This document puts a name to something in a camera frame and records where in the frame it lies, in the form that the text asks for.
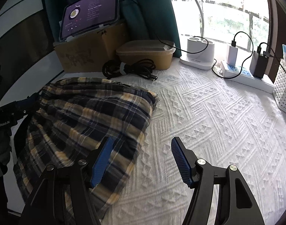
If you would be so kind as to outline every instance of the blue power socket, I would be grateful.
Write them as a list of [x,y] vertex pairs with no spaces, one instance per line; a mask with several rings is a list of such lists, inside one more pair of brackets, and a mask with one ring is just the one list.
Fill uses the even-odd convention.
[[[234,72],[237,72],[237,73],[239,73],[240,70],[241,70],[241,66],[236,66],[236,67],[234,67],[234,66],[232,66],[232,65],[227,65],[227,67],[228,67],[228,70],[234,71]],[[242,73],[242,74],[245,74],[245,75],[247,75],[247,76],[251,76],[250,72],[249,72],[248,70],[246,70],[245,67],[243,67],[241,73]]]

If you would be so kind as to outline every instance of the green curtain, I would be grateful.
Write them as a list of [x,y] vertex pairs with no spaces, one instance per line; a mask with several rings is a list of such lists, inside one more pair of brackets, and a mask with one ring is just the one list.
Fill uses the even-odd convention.
[[[50,22],[55,41],[59,37],[59,21],[64,7],[77,0],[42,0]],[[180,47],[180,40],[171,0],[135,0],[121,2],[121,16],[126,20],[132,40],[156,39],[155,33],[162,40],[174,41]],[[175,57],[181,52],[176,50]]]

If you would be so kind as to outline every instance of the white power strip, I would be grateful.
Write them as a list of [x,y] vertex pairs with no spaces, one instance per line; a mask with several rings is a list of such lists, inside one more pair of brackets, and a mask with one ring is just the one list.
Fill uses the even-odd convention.
[[[230,78],[236,76],[240,72],[240,70],[240,66],[228,65],[226,61],[221,62],[222,77]],[[252,76],[250,71],[244,67],[238,77],[229,80],[260,89],[270,94],[273,93],[273,90],[275,88],[274,84],[266,74],[264,74],[264,77],[262,79],[255,78],[254,76]]]

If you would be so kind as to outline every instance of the dark wall panel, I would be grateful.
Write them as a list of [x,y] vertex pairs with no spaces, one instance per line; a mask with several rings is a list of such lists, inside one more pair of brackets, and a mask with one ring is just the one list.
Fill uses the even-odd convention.
[[53,51],[53,36],[46,12],[24,19],[0,38],[0,99],[31,66]]

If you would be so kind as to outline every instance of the cardboard box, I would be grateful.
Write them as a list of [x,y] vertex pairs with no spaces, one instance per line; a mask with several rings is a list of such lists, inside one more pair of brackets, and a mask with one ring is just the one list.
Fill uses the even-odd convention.
[[101,72],[107,61],[118,58],[116,49],[129,41],[125,23],[83,34],[54,50],[66,73]]

